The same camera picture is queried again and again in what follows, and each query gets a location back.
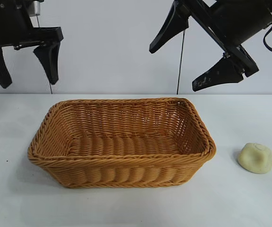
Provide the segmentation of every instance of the robotic arm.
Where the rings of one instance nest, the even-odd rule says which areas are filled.
[[[222,59],[193,81],[198,91],[219,84],[239,83],[258,72],[242,43],[269,25],[272,26],[272,0],[217,0],[209,7],[203,0],[174,0],[159,34],[150,45],[155,53],[172,37],[188,28],[188,18],[197,23],[224,50]]]
[[[6,68],[2,47],[15,50],[38,46],[34,53],[51,84],[58,81],[58,54],[63,35],[60,27],[33,27],[30,16],[39,15],[44,0],[0,0],[0,85],[7,88],[11,76]]]

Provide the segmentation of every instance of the rectangular basket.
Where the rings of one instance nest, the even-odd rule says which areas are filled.
[[[28,157],[69,188],[166,187],[215,152],[186,99],[70,100],[51,107]]]

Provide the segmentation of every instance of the soft yellow object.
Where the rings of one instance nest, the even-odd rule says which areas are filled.
[[[239,154],[238,162],[250,172],[266,174],[272,169],[272,151],[261,144],[248,143]]]

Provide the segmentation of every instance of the basket rim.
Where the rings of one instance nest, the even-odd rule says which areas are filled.
[[[205,148],[205,151],[202,153],[196,153],[196,154],[154,154],[154,155],[110,155],[110,156],[74,156],[74,157],[67,157],[67,156],[42,156],[36,153],[37,146],[39,146],[38,141],[41,139],[41,137],[45,134],[45,131],[47,130],[47,125],[50,122],[51,118],[57,114],[58,110],[62,108],[65,105],[68,105],[70,103],[78,103],[78,102],[84,102],[84,103],[106,103],[112,101],[112,105],[116,103],[117,101],[122,103],[123,101],[128,103],[131,102],[133,104],[141,104],[142,102],[169,102],[169,101],[175,101],[175,102],[184,102],[186,106],[190,109],[191,117],[194,120],[195,126],[199,130],[199,134],[203,139],[203,143]],[[159,161],[159,163],[163,166],[164,163],[171,163],[171,165],[182,165],[185,163],[188,163],[189,165],[195,165],[198,166],[198,164],[202,165],[202,163],[210,160],[216,153],[216,147],[214,144],[214,141],[212,140],[209,132],[206,129],[206,126],[202,122],[197,110],[195,109],[194,105],[187,100],[186,98],[179,98],[179,97],[168,97],[168,98],[146,98],[146,99],[73,99],[73,100],[67,100],[67,101],[61,101],[53,105],[48,113],[46,114],[40,128],[38,129],[37,133],[35,134],[34,138],[32,139],[32,142],[28,148],[28,158],[30,161],[35,163],[39,166],[64,166],[65,162],[72,166],[72,164],[76,163],[77,165],[95,165],[95,163],[98,161],[100,162],[100,165],[111,165],[111,161],[114,165],[118,165],[119,163],[122,163],[123,165],[128,163],[129,160],[135,160],[135,159],[141,159],[143,161],[143,164],[154,166],[156,165],[155,162]]]

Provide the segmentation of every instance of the basket bottom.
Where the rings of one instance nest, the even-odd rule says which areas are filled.
[[[156,188],[177,186],[189,181],[201,166],[46,169],[67,188]]]
[[[179,154],[172,137],[162,135],[81,137],[72,140],[68,156]]]
[[[155,183],[99,183],[99,184],[92,184],[92,183],[85,183],[83,185],[70,185],[70,186],[65,186],[66,188],[159,188],[159,187],[172,187],[172,186],[179,186],[184,183],[186,183],[188,180],[184,180],[182,182],[177,182],[177,183],[172,183],[172,182],[165,182],[165,183],[160,183],[160,184],[155,184]]]

